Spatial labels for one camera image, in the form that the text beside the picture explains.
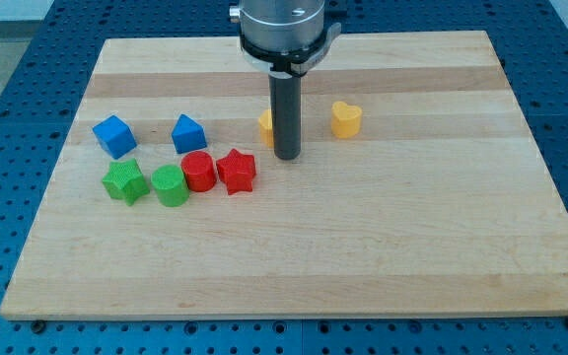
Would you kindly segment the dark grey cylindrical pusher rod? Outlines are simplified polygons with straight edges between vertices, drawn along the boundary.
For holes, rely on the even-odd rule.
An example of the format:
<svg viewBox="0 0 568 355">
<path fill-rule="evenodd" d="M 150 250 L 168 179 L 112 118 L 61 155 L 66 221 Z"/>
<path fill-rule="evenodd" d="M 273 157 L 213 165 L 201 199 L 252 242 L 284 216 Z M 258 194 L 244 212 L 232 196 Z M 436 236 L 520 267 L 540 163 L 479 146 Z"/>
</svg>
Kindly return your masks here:
<svg viewBox="0 0 568 355">
<path fill-rule="evenodd" d="M 274 153 L 294 160 L 301 152 L 301 79 L 270 77 L 269 90 Z"/>
</svg>

